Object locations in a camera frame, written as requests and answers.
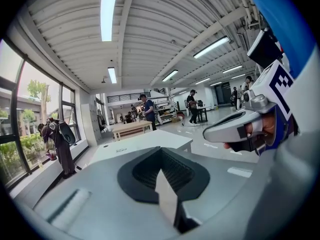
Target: ceiling light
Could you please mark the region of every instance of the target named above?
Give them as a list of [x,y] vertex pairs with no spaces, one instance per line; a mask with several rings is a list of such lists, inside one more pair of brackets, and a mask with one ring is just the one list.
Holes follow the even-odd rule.
[[241,74],[241,75],[238,75],[238,76],[231,77],[231,79],[235,79],[235,78],[243,77],[243,76],[245,76],[245,75],[246,75],[246,74]]
[[101,0],[100,27],[102,41],[112,40],[112,24],[116,0]]
[[205,55],[206,53],[210,52],[214,48],[217,48],[218,46],[223,45],[224,43],[226,43],[228,41],[229,41],[229,38],[227,36],[224,36],[224,37],[220,38],[219,40],[215,41],[214,43],[208,45],[206,48],[202,49],[201,51],[197,52],[195,55],[193,55],[193,57],[195,59],[198,59],[202,55]]
[[228,69],[228,70],[226,70],[226,71],[223,71],[222,73],[227,73],[227,72],[230,72],[230,71],[232,71],[232,70],[237,70],[237,69],[240,69],[240,68],[242,68],[242,65],[236,66],[236,67],[233,67],[233,68],[230,68],[230,69]]
[[207,79],[201,80],[200,82],[196,82],[196,83],[195,83],[195,85],[198,85],[198,84],[203,83],[203,82],[208,81],[208,80],[210,80],[210,78],[207,78]]
[[222,82],[216,82],[214,84],[211,84],[210,86],[215,86],[215,85],[218,85],[218,84],[221,84]]
[[109,71],[109,76],[111,79],[111,83],[116,84],[117,83],[117,78],[116,78],[116,72],[114,67],[108,67]]
[[166,76],[165,79],[162,80],[162,82],[165,82],[165,81],[169,80],[169,79],[170,79],[171,77],[173,77],[176,73],[178,73],[178,70],[172,71],[170,74],[168,74],[168,75]]

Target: person in blue shirt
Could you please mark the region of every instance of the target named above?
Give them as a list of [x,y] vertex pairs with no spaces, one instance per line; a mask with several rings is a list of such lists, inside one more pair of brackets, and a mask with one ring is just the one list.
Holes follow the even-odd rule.
[[151,99],[147,99],[147,96],[140,94],[140,100],[144,102],[145,118],[147,121],[152,122],[152,130],[155,131],[156,128],[156,115],[154,112],[154,103]]

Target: blue shirt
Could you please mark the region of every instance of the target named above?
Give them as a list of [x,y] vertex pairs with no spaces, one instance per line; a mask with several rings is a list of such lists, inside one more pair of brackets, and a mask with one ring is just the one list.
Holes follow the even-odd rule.
[[[153,106],[154,106],[154,103],[152,102],[152,100],[147,99],[146,102],[144,103],[144,111],[147,112],[150,108],[153,108]],[[156,119],[155,112],[152,110],[151,112],[146,113],[145,118],[148,121],[154,121]]]

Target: wooden table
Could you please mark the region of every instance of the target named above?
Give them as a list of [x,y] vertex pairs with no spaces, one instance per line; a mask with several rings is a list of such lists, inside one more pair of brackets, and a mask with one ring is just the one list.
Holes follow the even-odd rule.
[[[208,117],[207,117],[207,110],[206,108],[210,108],[210,106],[198,106],[197,109],[197,114],[198,114],[198,122],[199,123],[206,123],[208,122]],[[202,118],[202,110],[204,110],[204,114],[205,114],[205,120],[203,120]]]
[[191,152],[192,142],[192,138],[180,136],[164,130],[154,130],[120,141],[100,145],[94,153],[90,164],[101,160],[122,156],[134,151],[158,146],[174,148],[182,151],[187,150],[188,152]]
[[152,122],[140,121],[140,122],[130,122],[126,124],[116,125],[112,132],[116,141],[120,141],[123,138],[130,138],[145,133],[145,127],[150,126],[152,129]]

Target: sky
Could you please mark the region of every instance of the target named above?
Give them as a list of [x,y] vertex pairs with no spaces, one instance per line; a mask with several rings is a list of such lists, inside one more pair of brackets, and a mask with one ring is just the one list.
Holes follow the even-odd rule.
[[[2,40],[0,42],[0,75],[3,78],[15,82],[21,61],[22,59]],[[37,80],[40,83],[49,85],[48,94],[51,95],[51,101],[46,104],[46,113],[50,114],[58,108],[59,84],[26,62],[22,69],[21,80],[18,87],[18,97],[30,97],[28,84],[31,80]],[[62,99],[70,102],[70,91],[66,88],[63,88]]]

